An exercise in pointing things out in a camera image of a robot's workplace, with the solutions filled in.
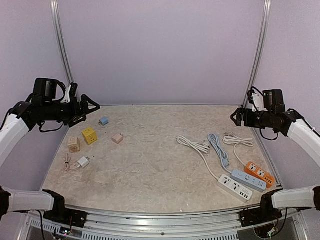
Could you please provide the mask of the yellow cube socket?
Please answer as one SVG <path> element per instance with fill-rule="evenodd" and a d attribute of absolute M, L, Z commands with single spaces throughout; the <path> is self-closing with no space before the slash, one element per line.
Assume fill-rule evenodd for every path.
<path fill-rule="evenodd" d="M 84 137 L 85 142 L 88 145 L 93 144 L 98 140 L 98 136 L 96 131 L 92 127 L 88 127 L 82 131 L 82 135 Z"/>

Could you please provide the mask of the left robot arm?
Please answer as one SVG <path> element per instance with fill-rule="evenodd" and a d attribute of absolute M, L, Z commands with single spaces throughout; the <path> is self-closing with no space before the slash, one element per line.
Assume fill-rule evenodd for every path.
<path fill-rule="evenodd" d="M 83 94 L 76 97 L 78 84 L 69 86 L 57 79 L 37 78 L 33 92 L 26 101 L 9 109 L 0 127 L 0 162 L 3 164 L 15 146 L 35 126 L 42 130 L 46 122 L 56 122 L 70 128 L 86 121 L 87 116 L 101 107 Z M 45 216 L 63 223 L 70 218 L 65 198 L 51 190 L 23 191 L 0 188 L 0 215 L 14 212 L 43 211 Z"/>

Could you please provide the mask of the white power strip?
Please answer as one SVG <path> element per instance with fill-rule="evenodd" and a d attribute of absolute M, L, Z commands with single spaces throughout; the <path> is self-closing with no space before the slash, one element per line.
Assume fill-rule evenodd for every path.
<path fill-rule="evenodd" d="M 226 164 L 229 163 L 229 155 L 221 147 L 220 140 L 217 135 L 210 133 L 207 135 L 207 140 L 204 140 L 203 142 L 193 142 L 188 138 L 179 135 L 176 137 L 176 142 L 179 145 L 188 147 L 199 154 L 199 156 L 204 161 L 204 164 L 210 175 L 217 181 L 216 184 L 222 190 L 244 203 L 247 203 L 252 198 L 253 192 L 250 189 L 225 174 L 222 174 L 220 177 L 218 177 L 211 170 L 209 163 L 205 157 L 205 155 L 208 155 L 210 153 L 210 147 L 213 147 L 213 149 L 215 150 L 223 168 L 227 169 Z"/>

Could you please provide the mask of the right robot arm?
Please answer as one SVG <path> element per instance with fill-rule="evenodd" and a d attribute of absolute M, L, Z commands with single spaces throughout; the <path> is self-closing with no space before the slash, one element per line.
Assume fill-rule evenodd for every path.
<path fill-rule="evenodd" d="M 320 134 L 295 109 L 286 109 L 280 89 L 259 91 L 251 87 L 247 92 L 251 109 L 239 107 L 230 116 L 238 127 L 270 128 L 298 144 L 316 164 L 320 163 Z M 318 185 L 276 190 L 261 197 L 256 218 L 266 222 L 280 209 L 320 209 L 320 187 Z"/>

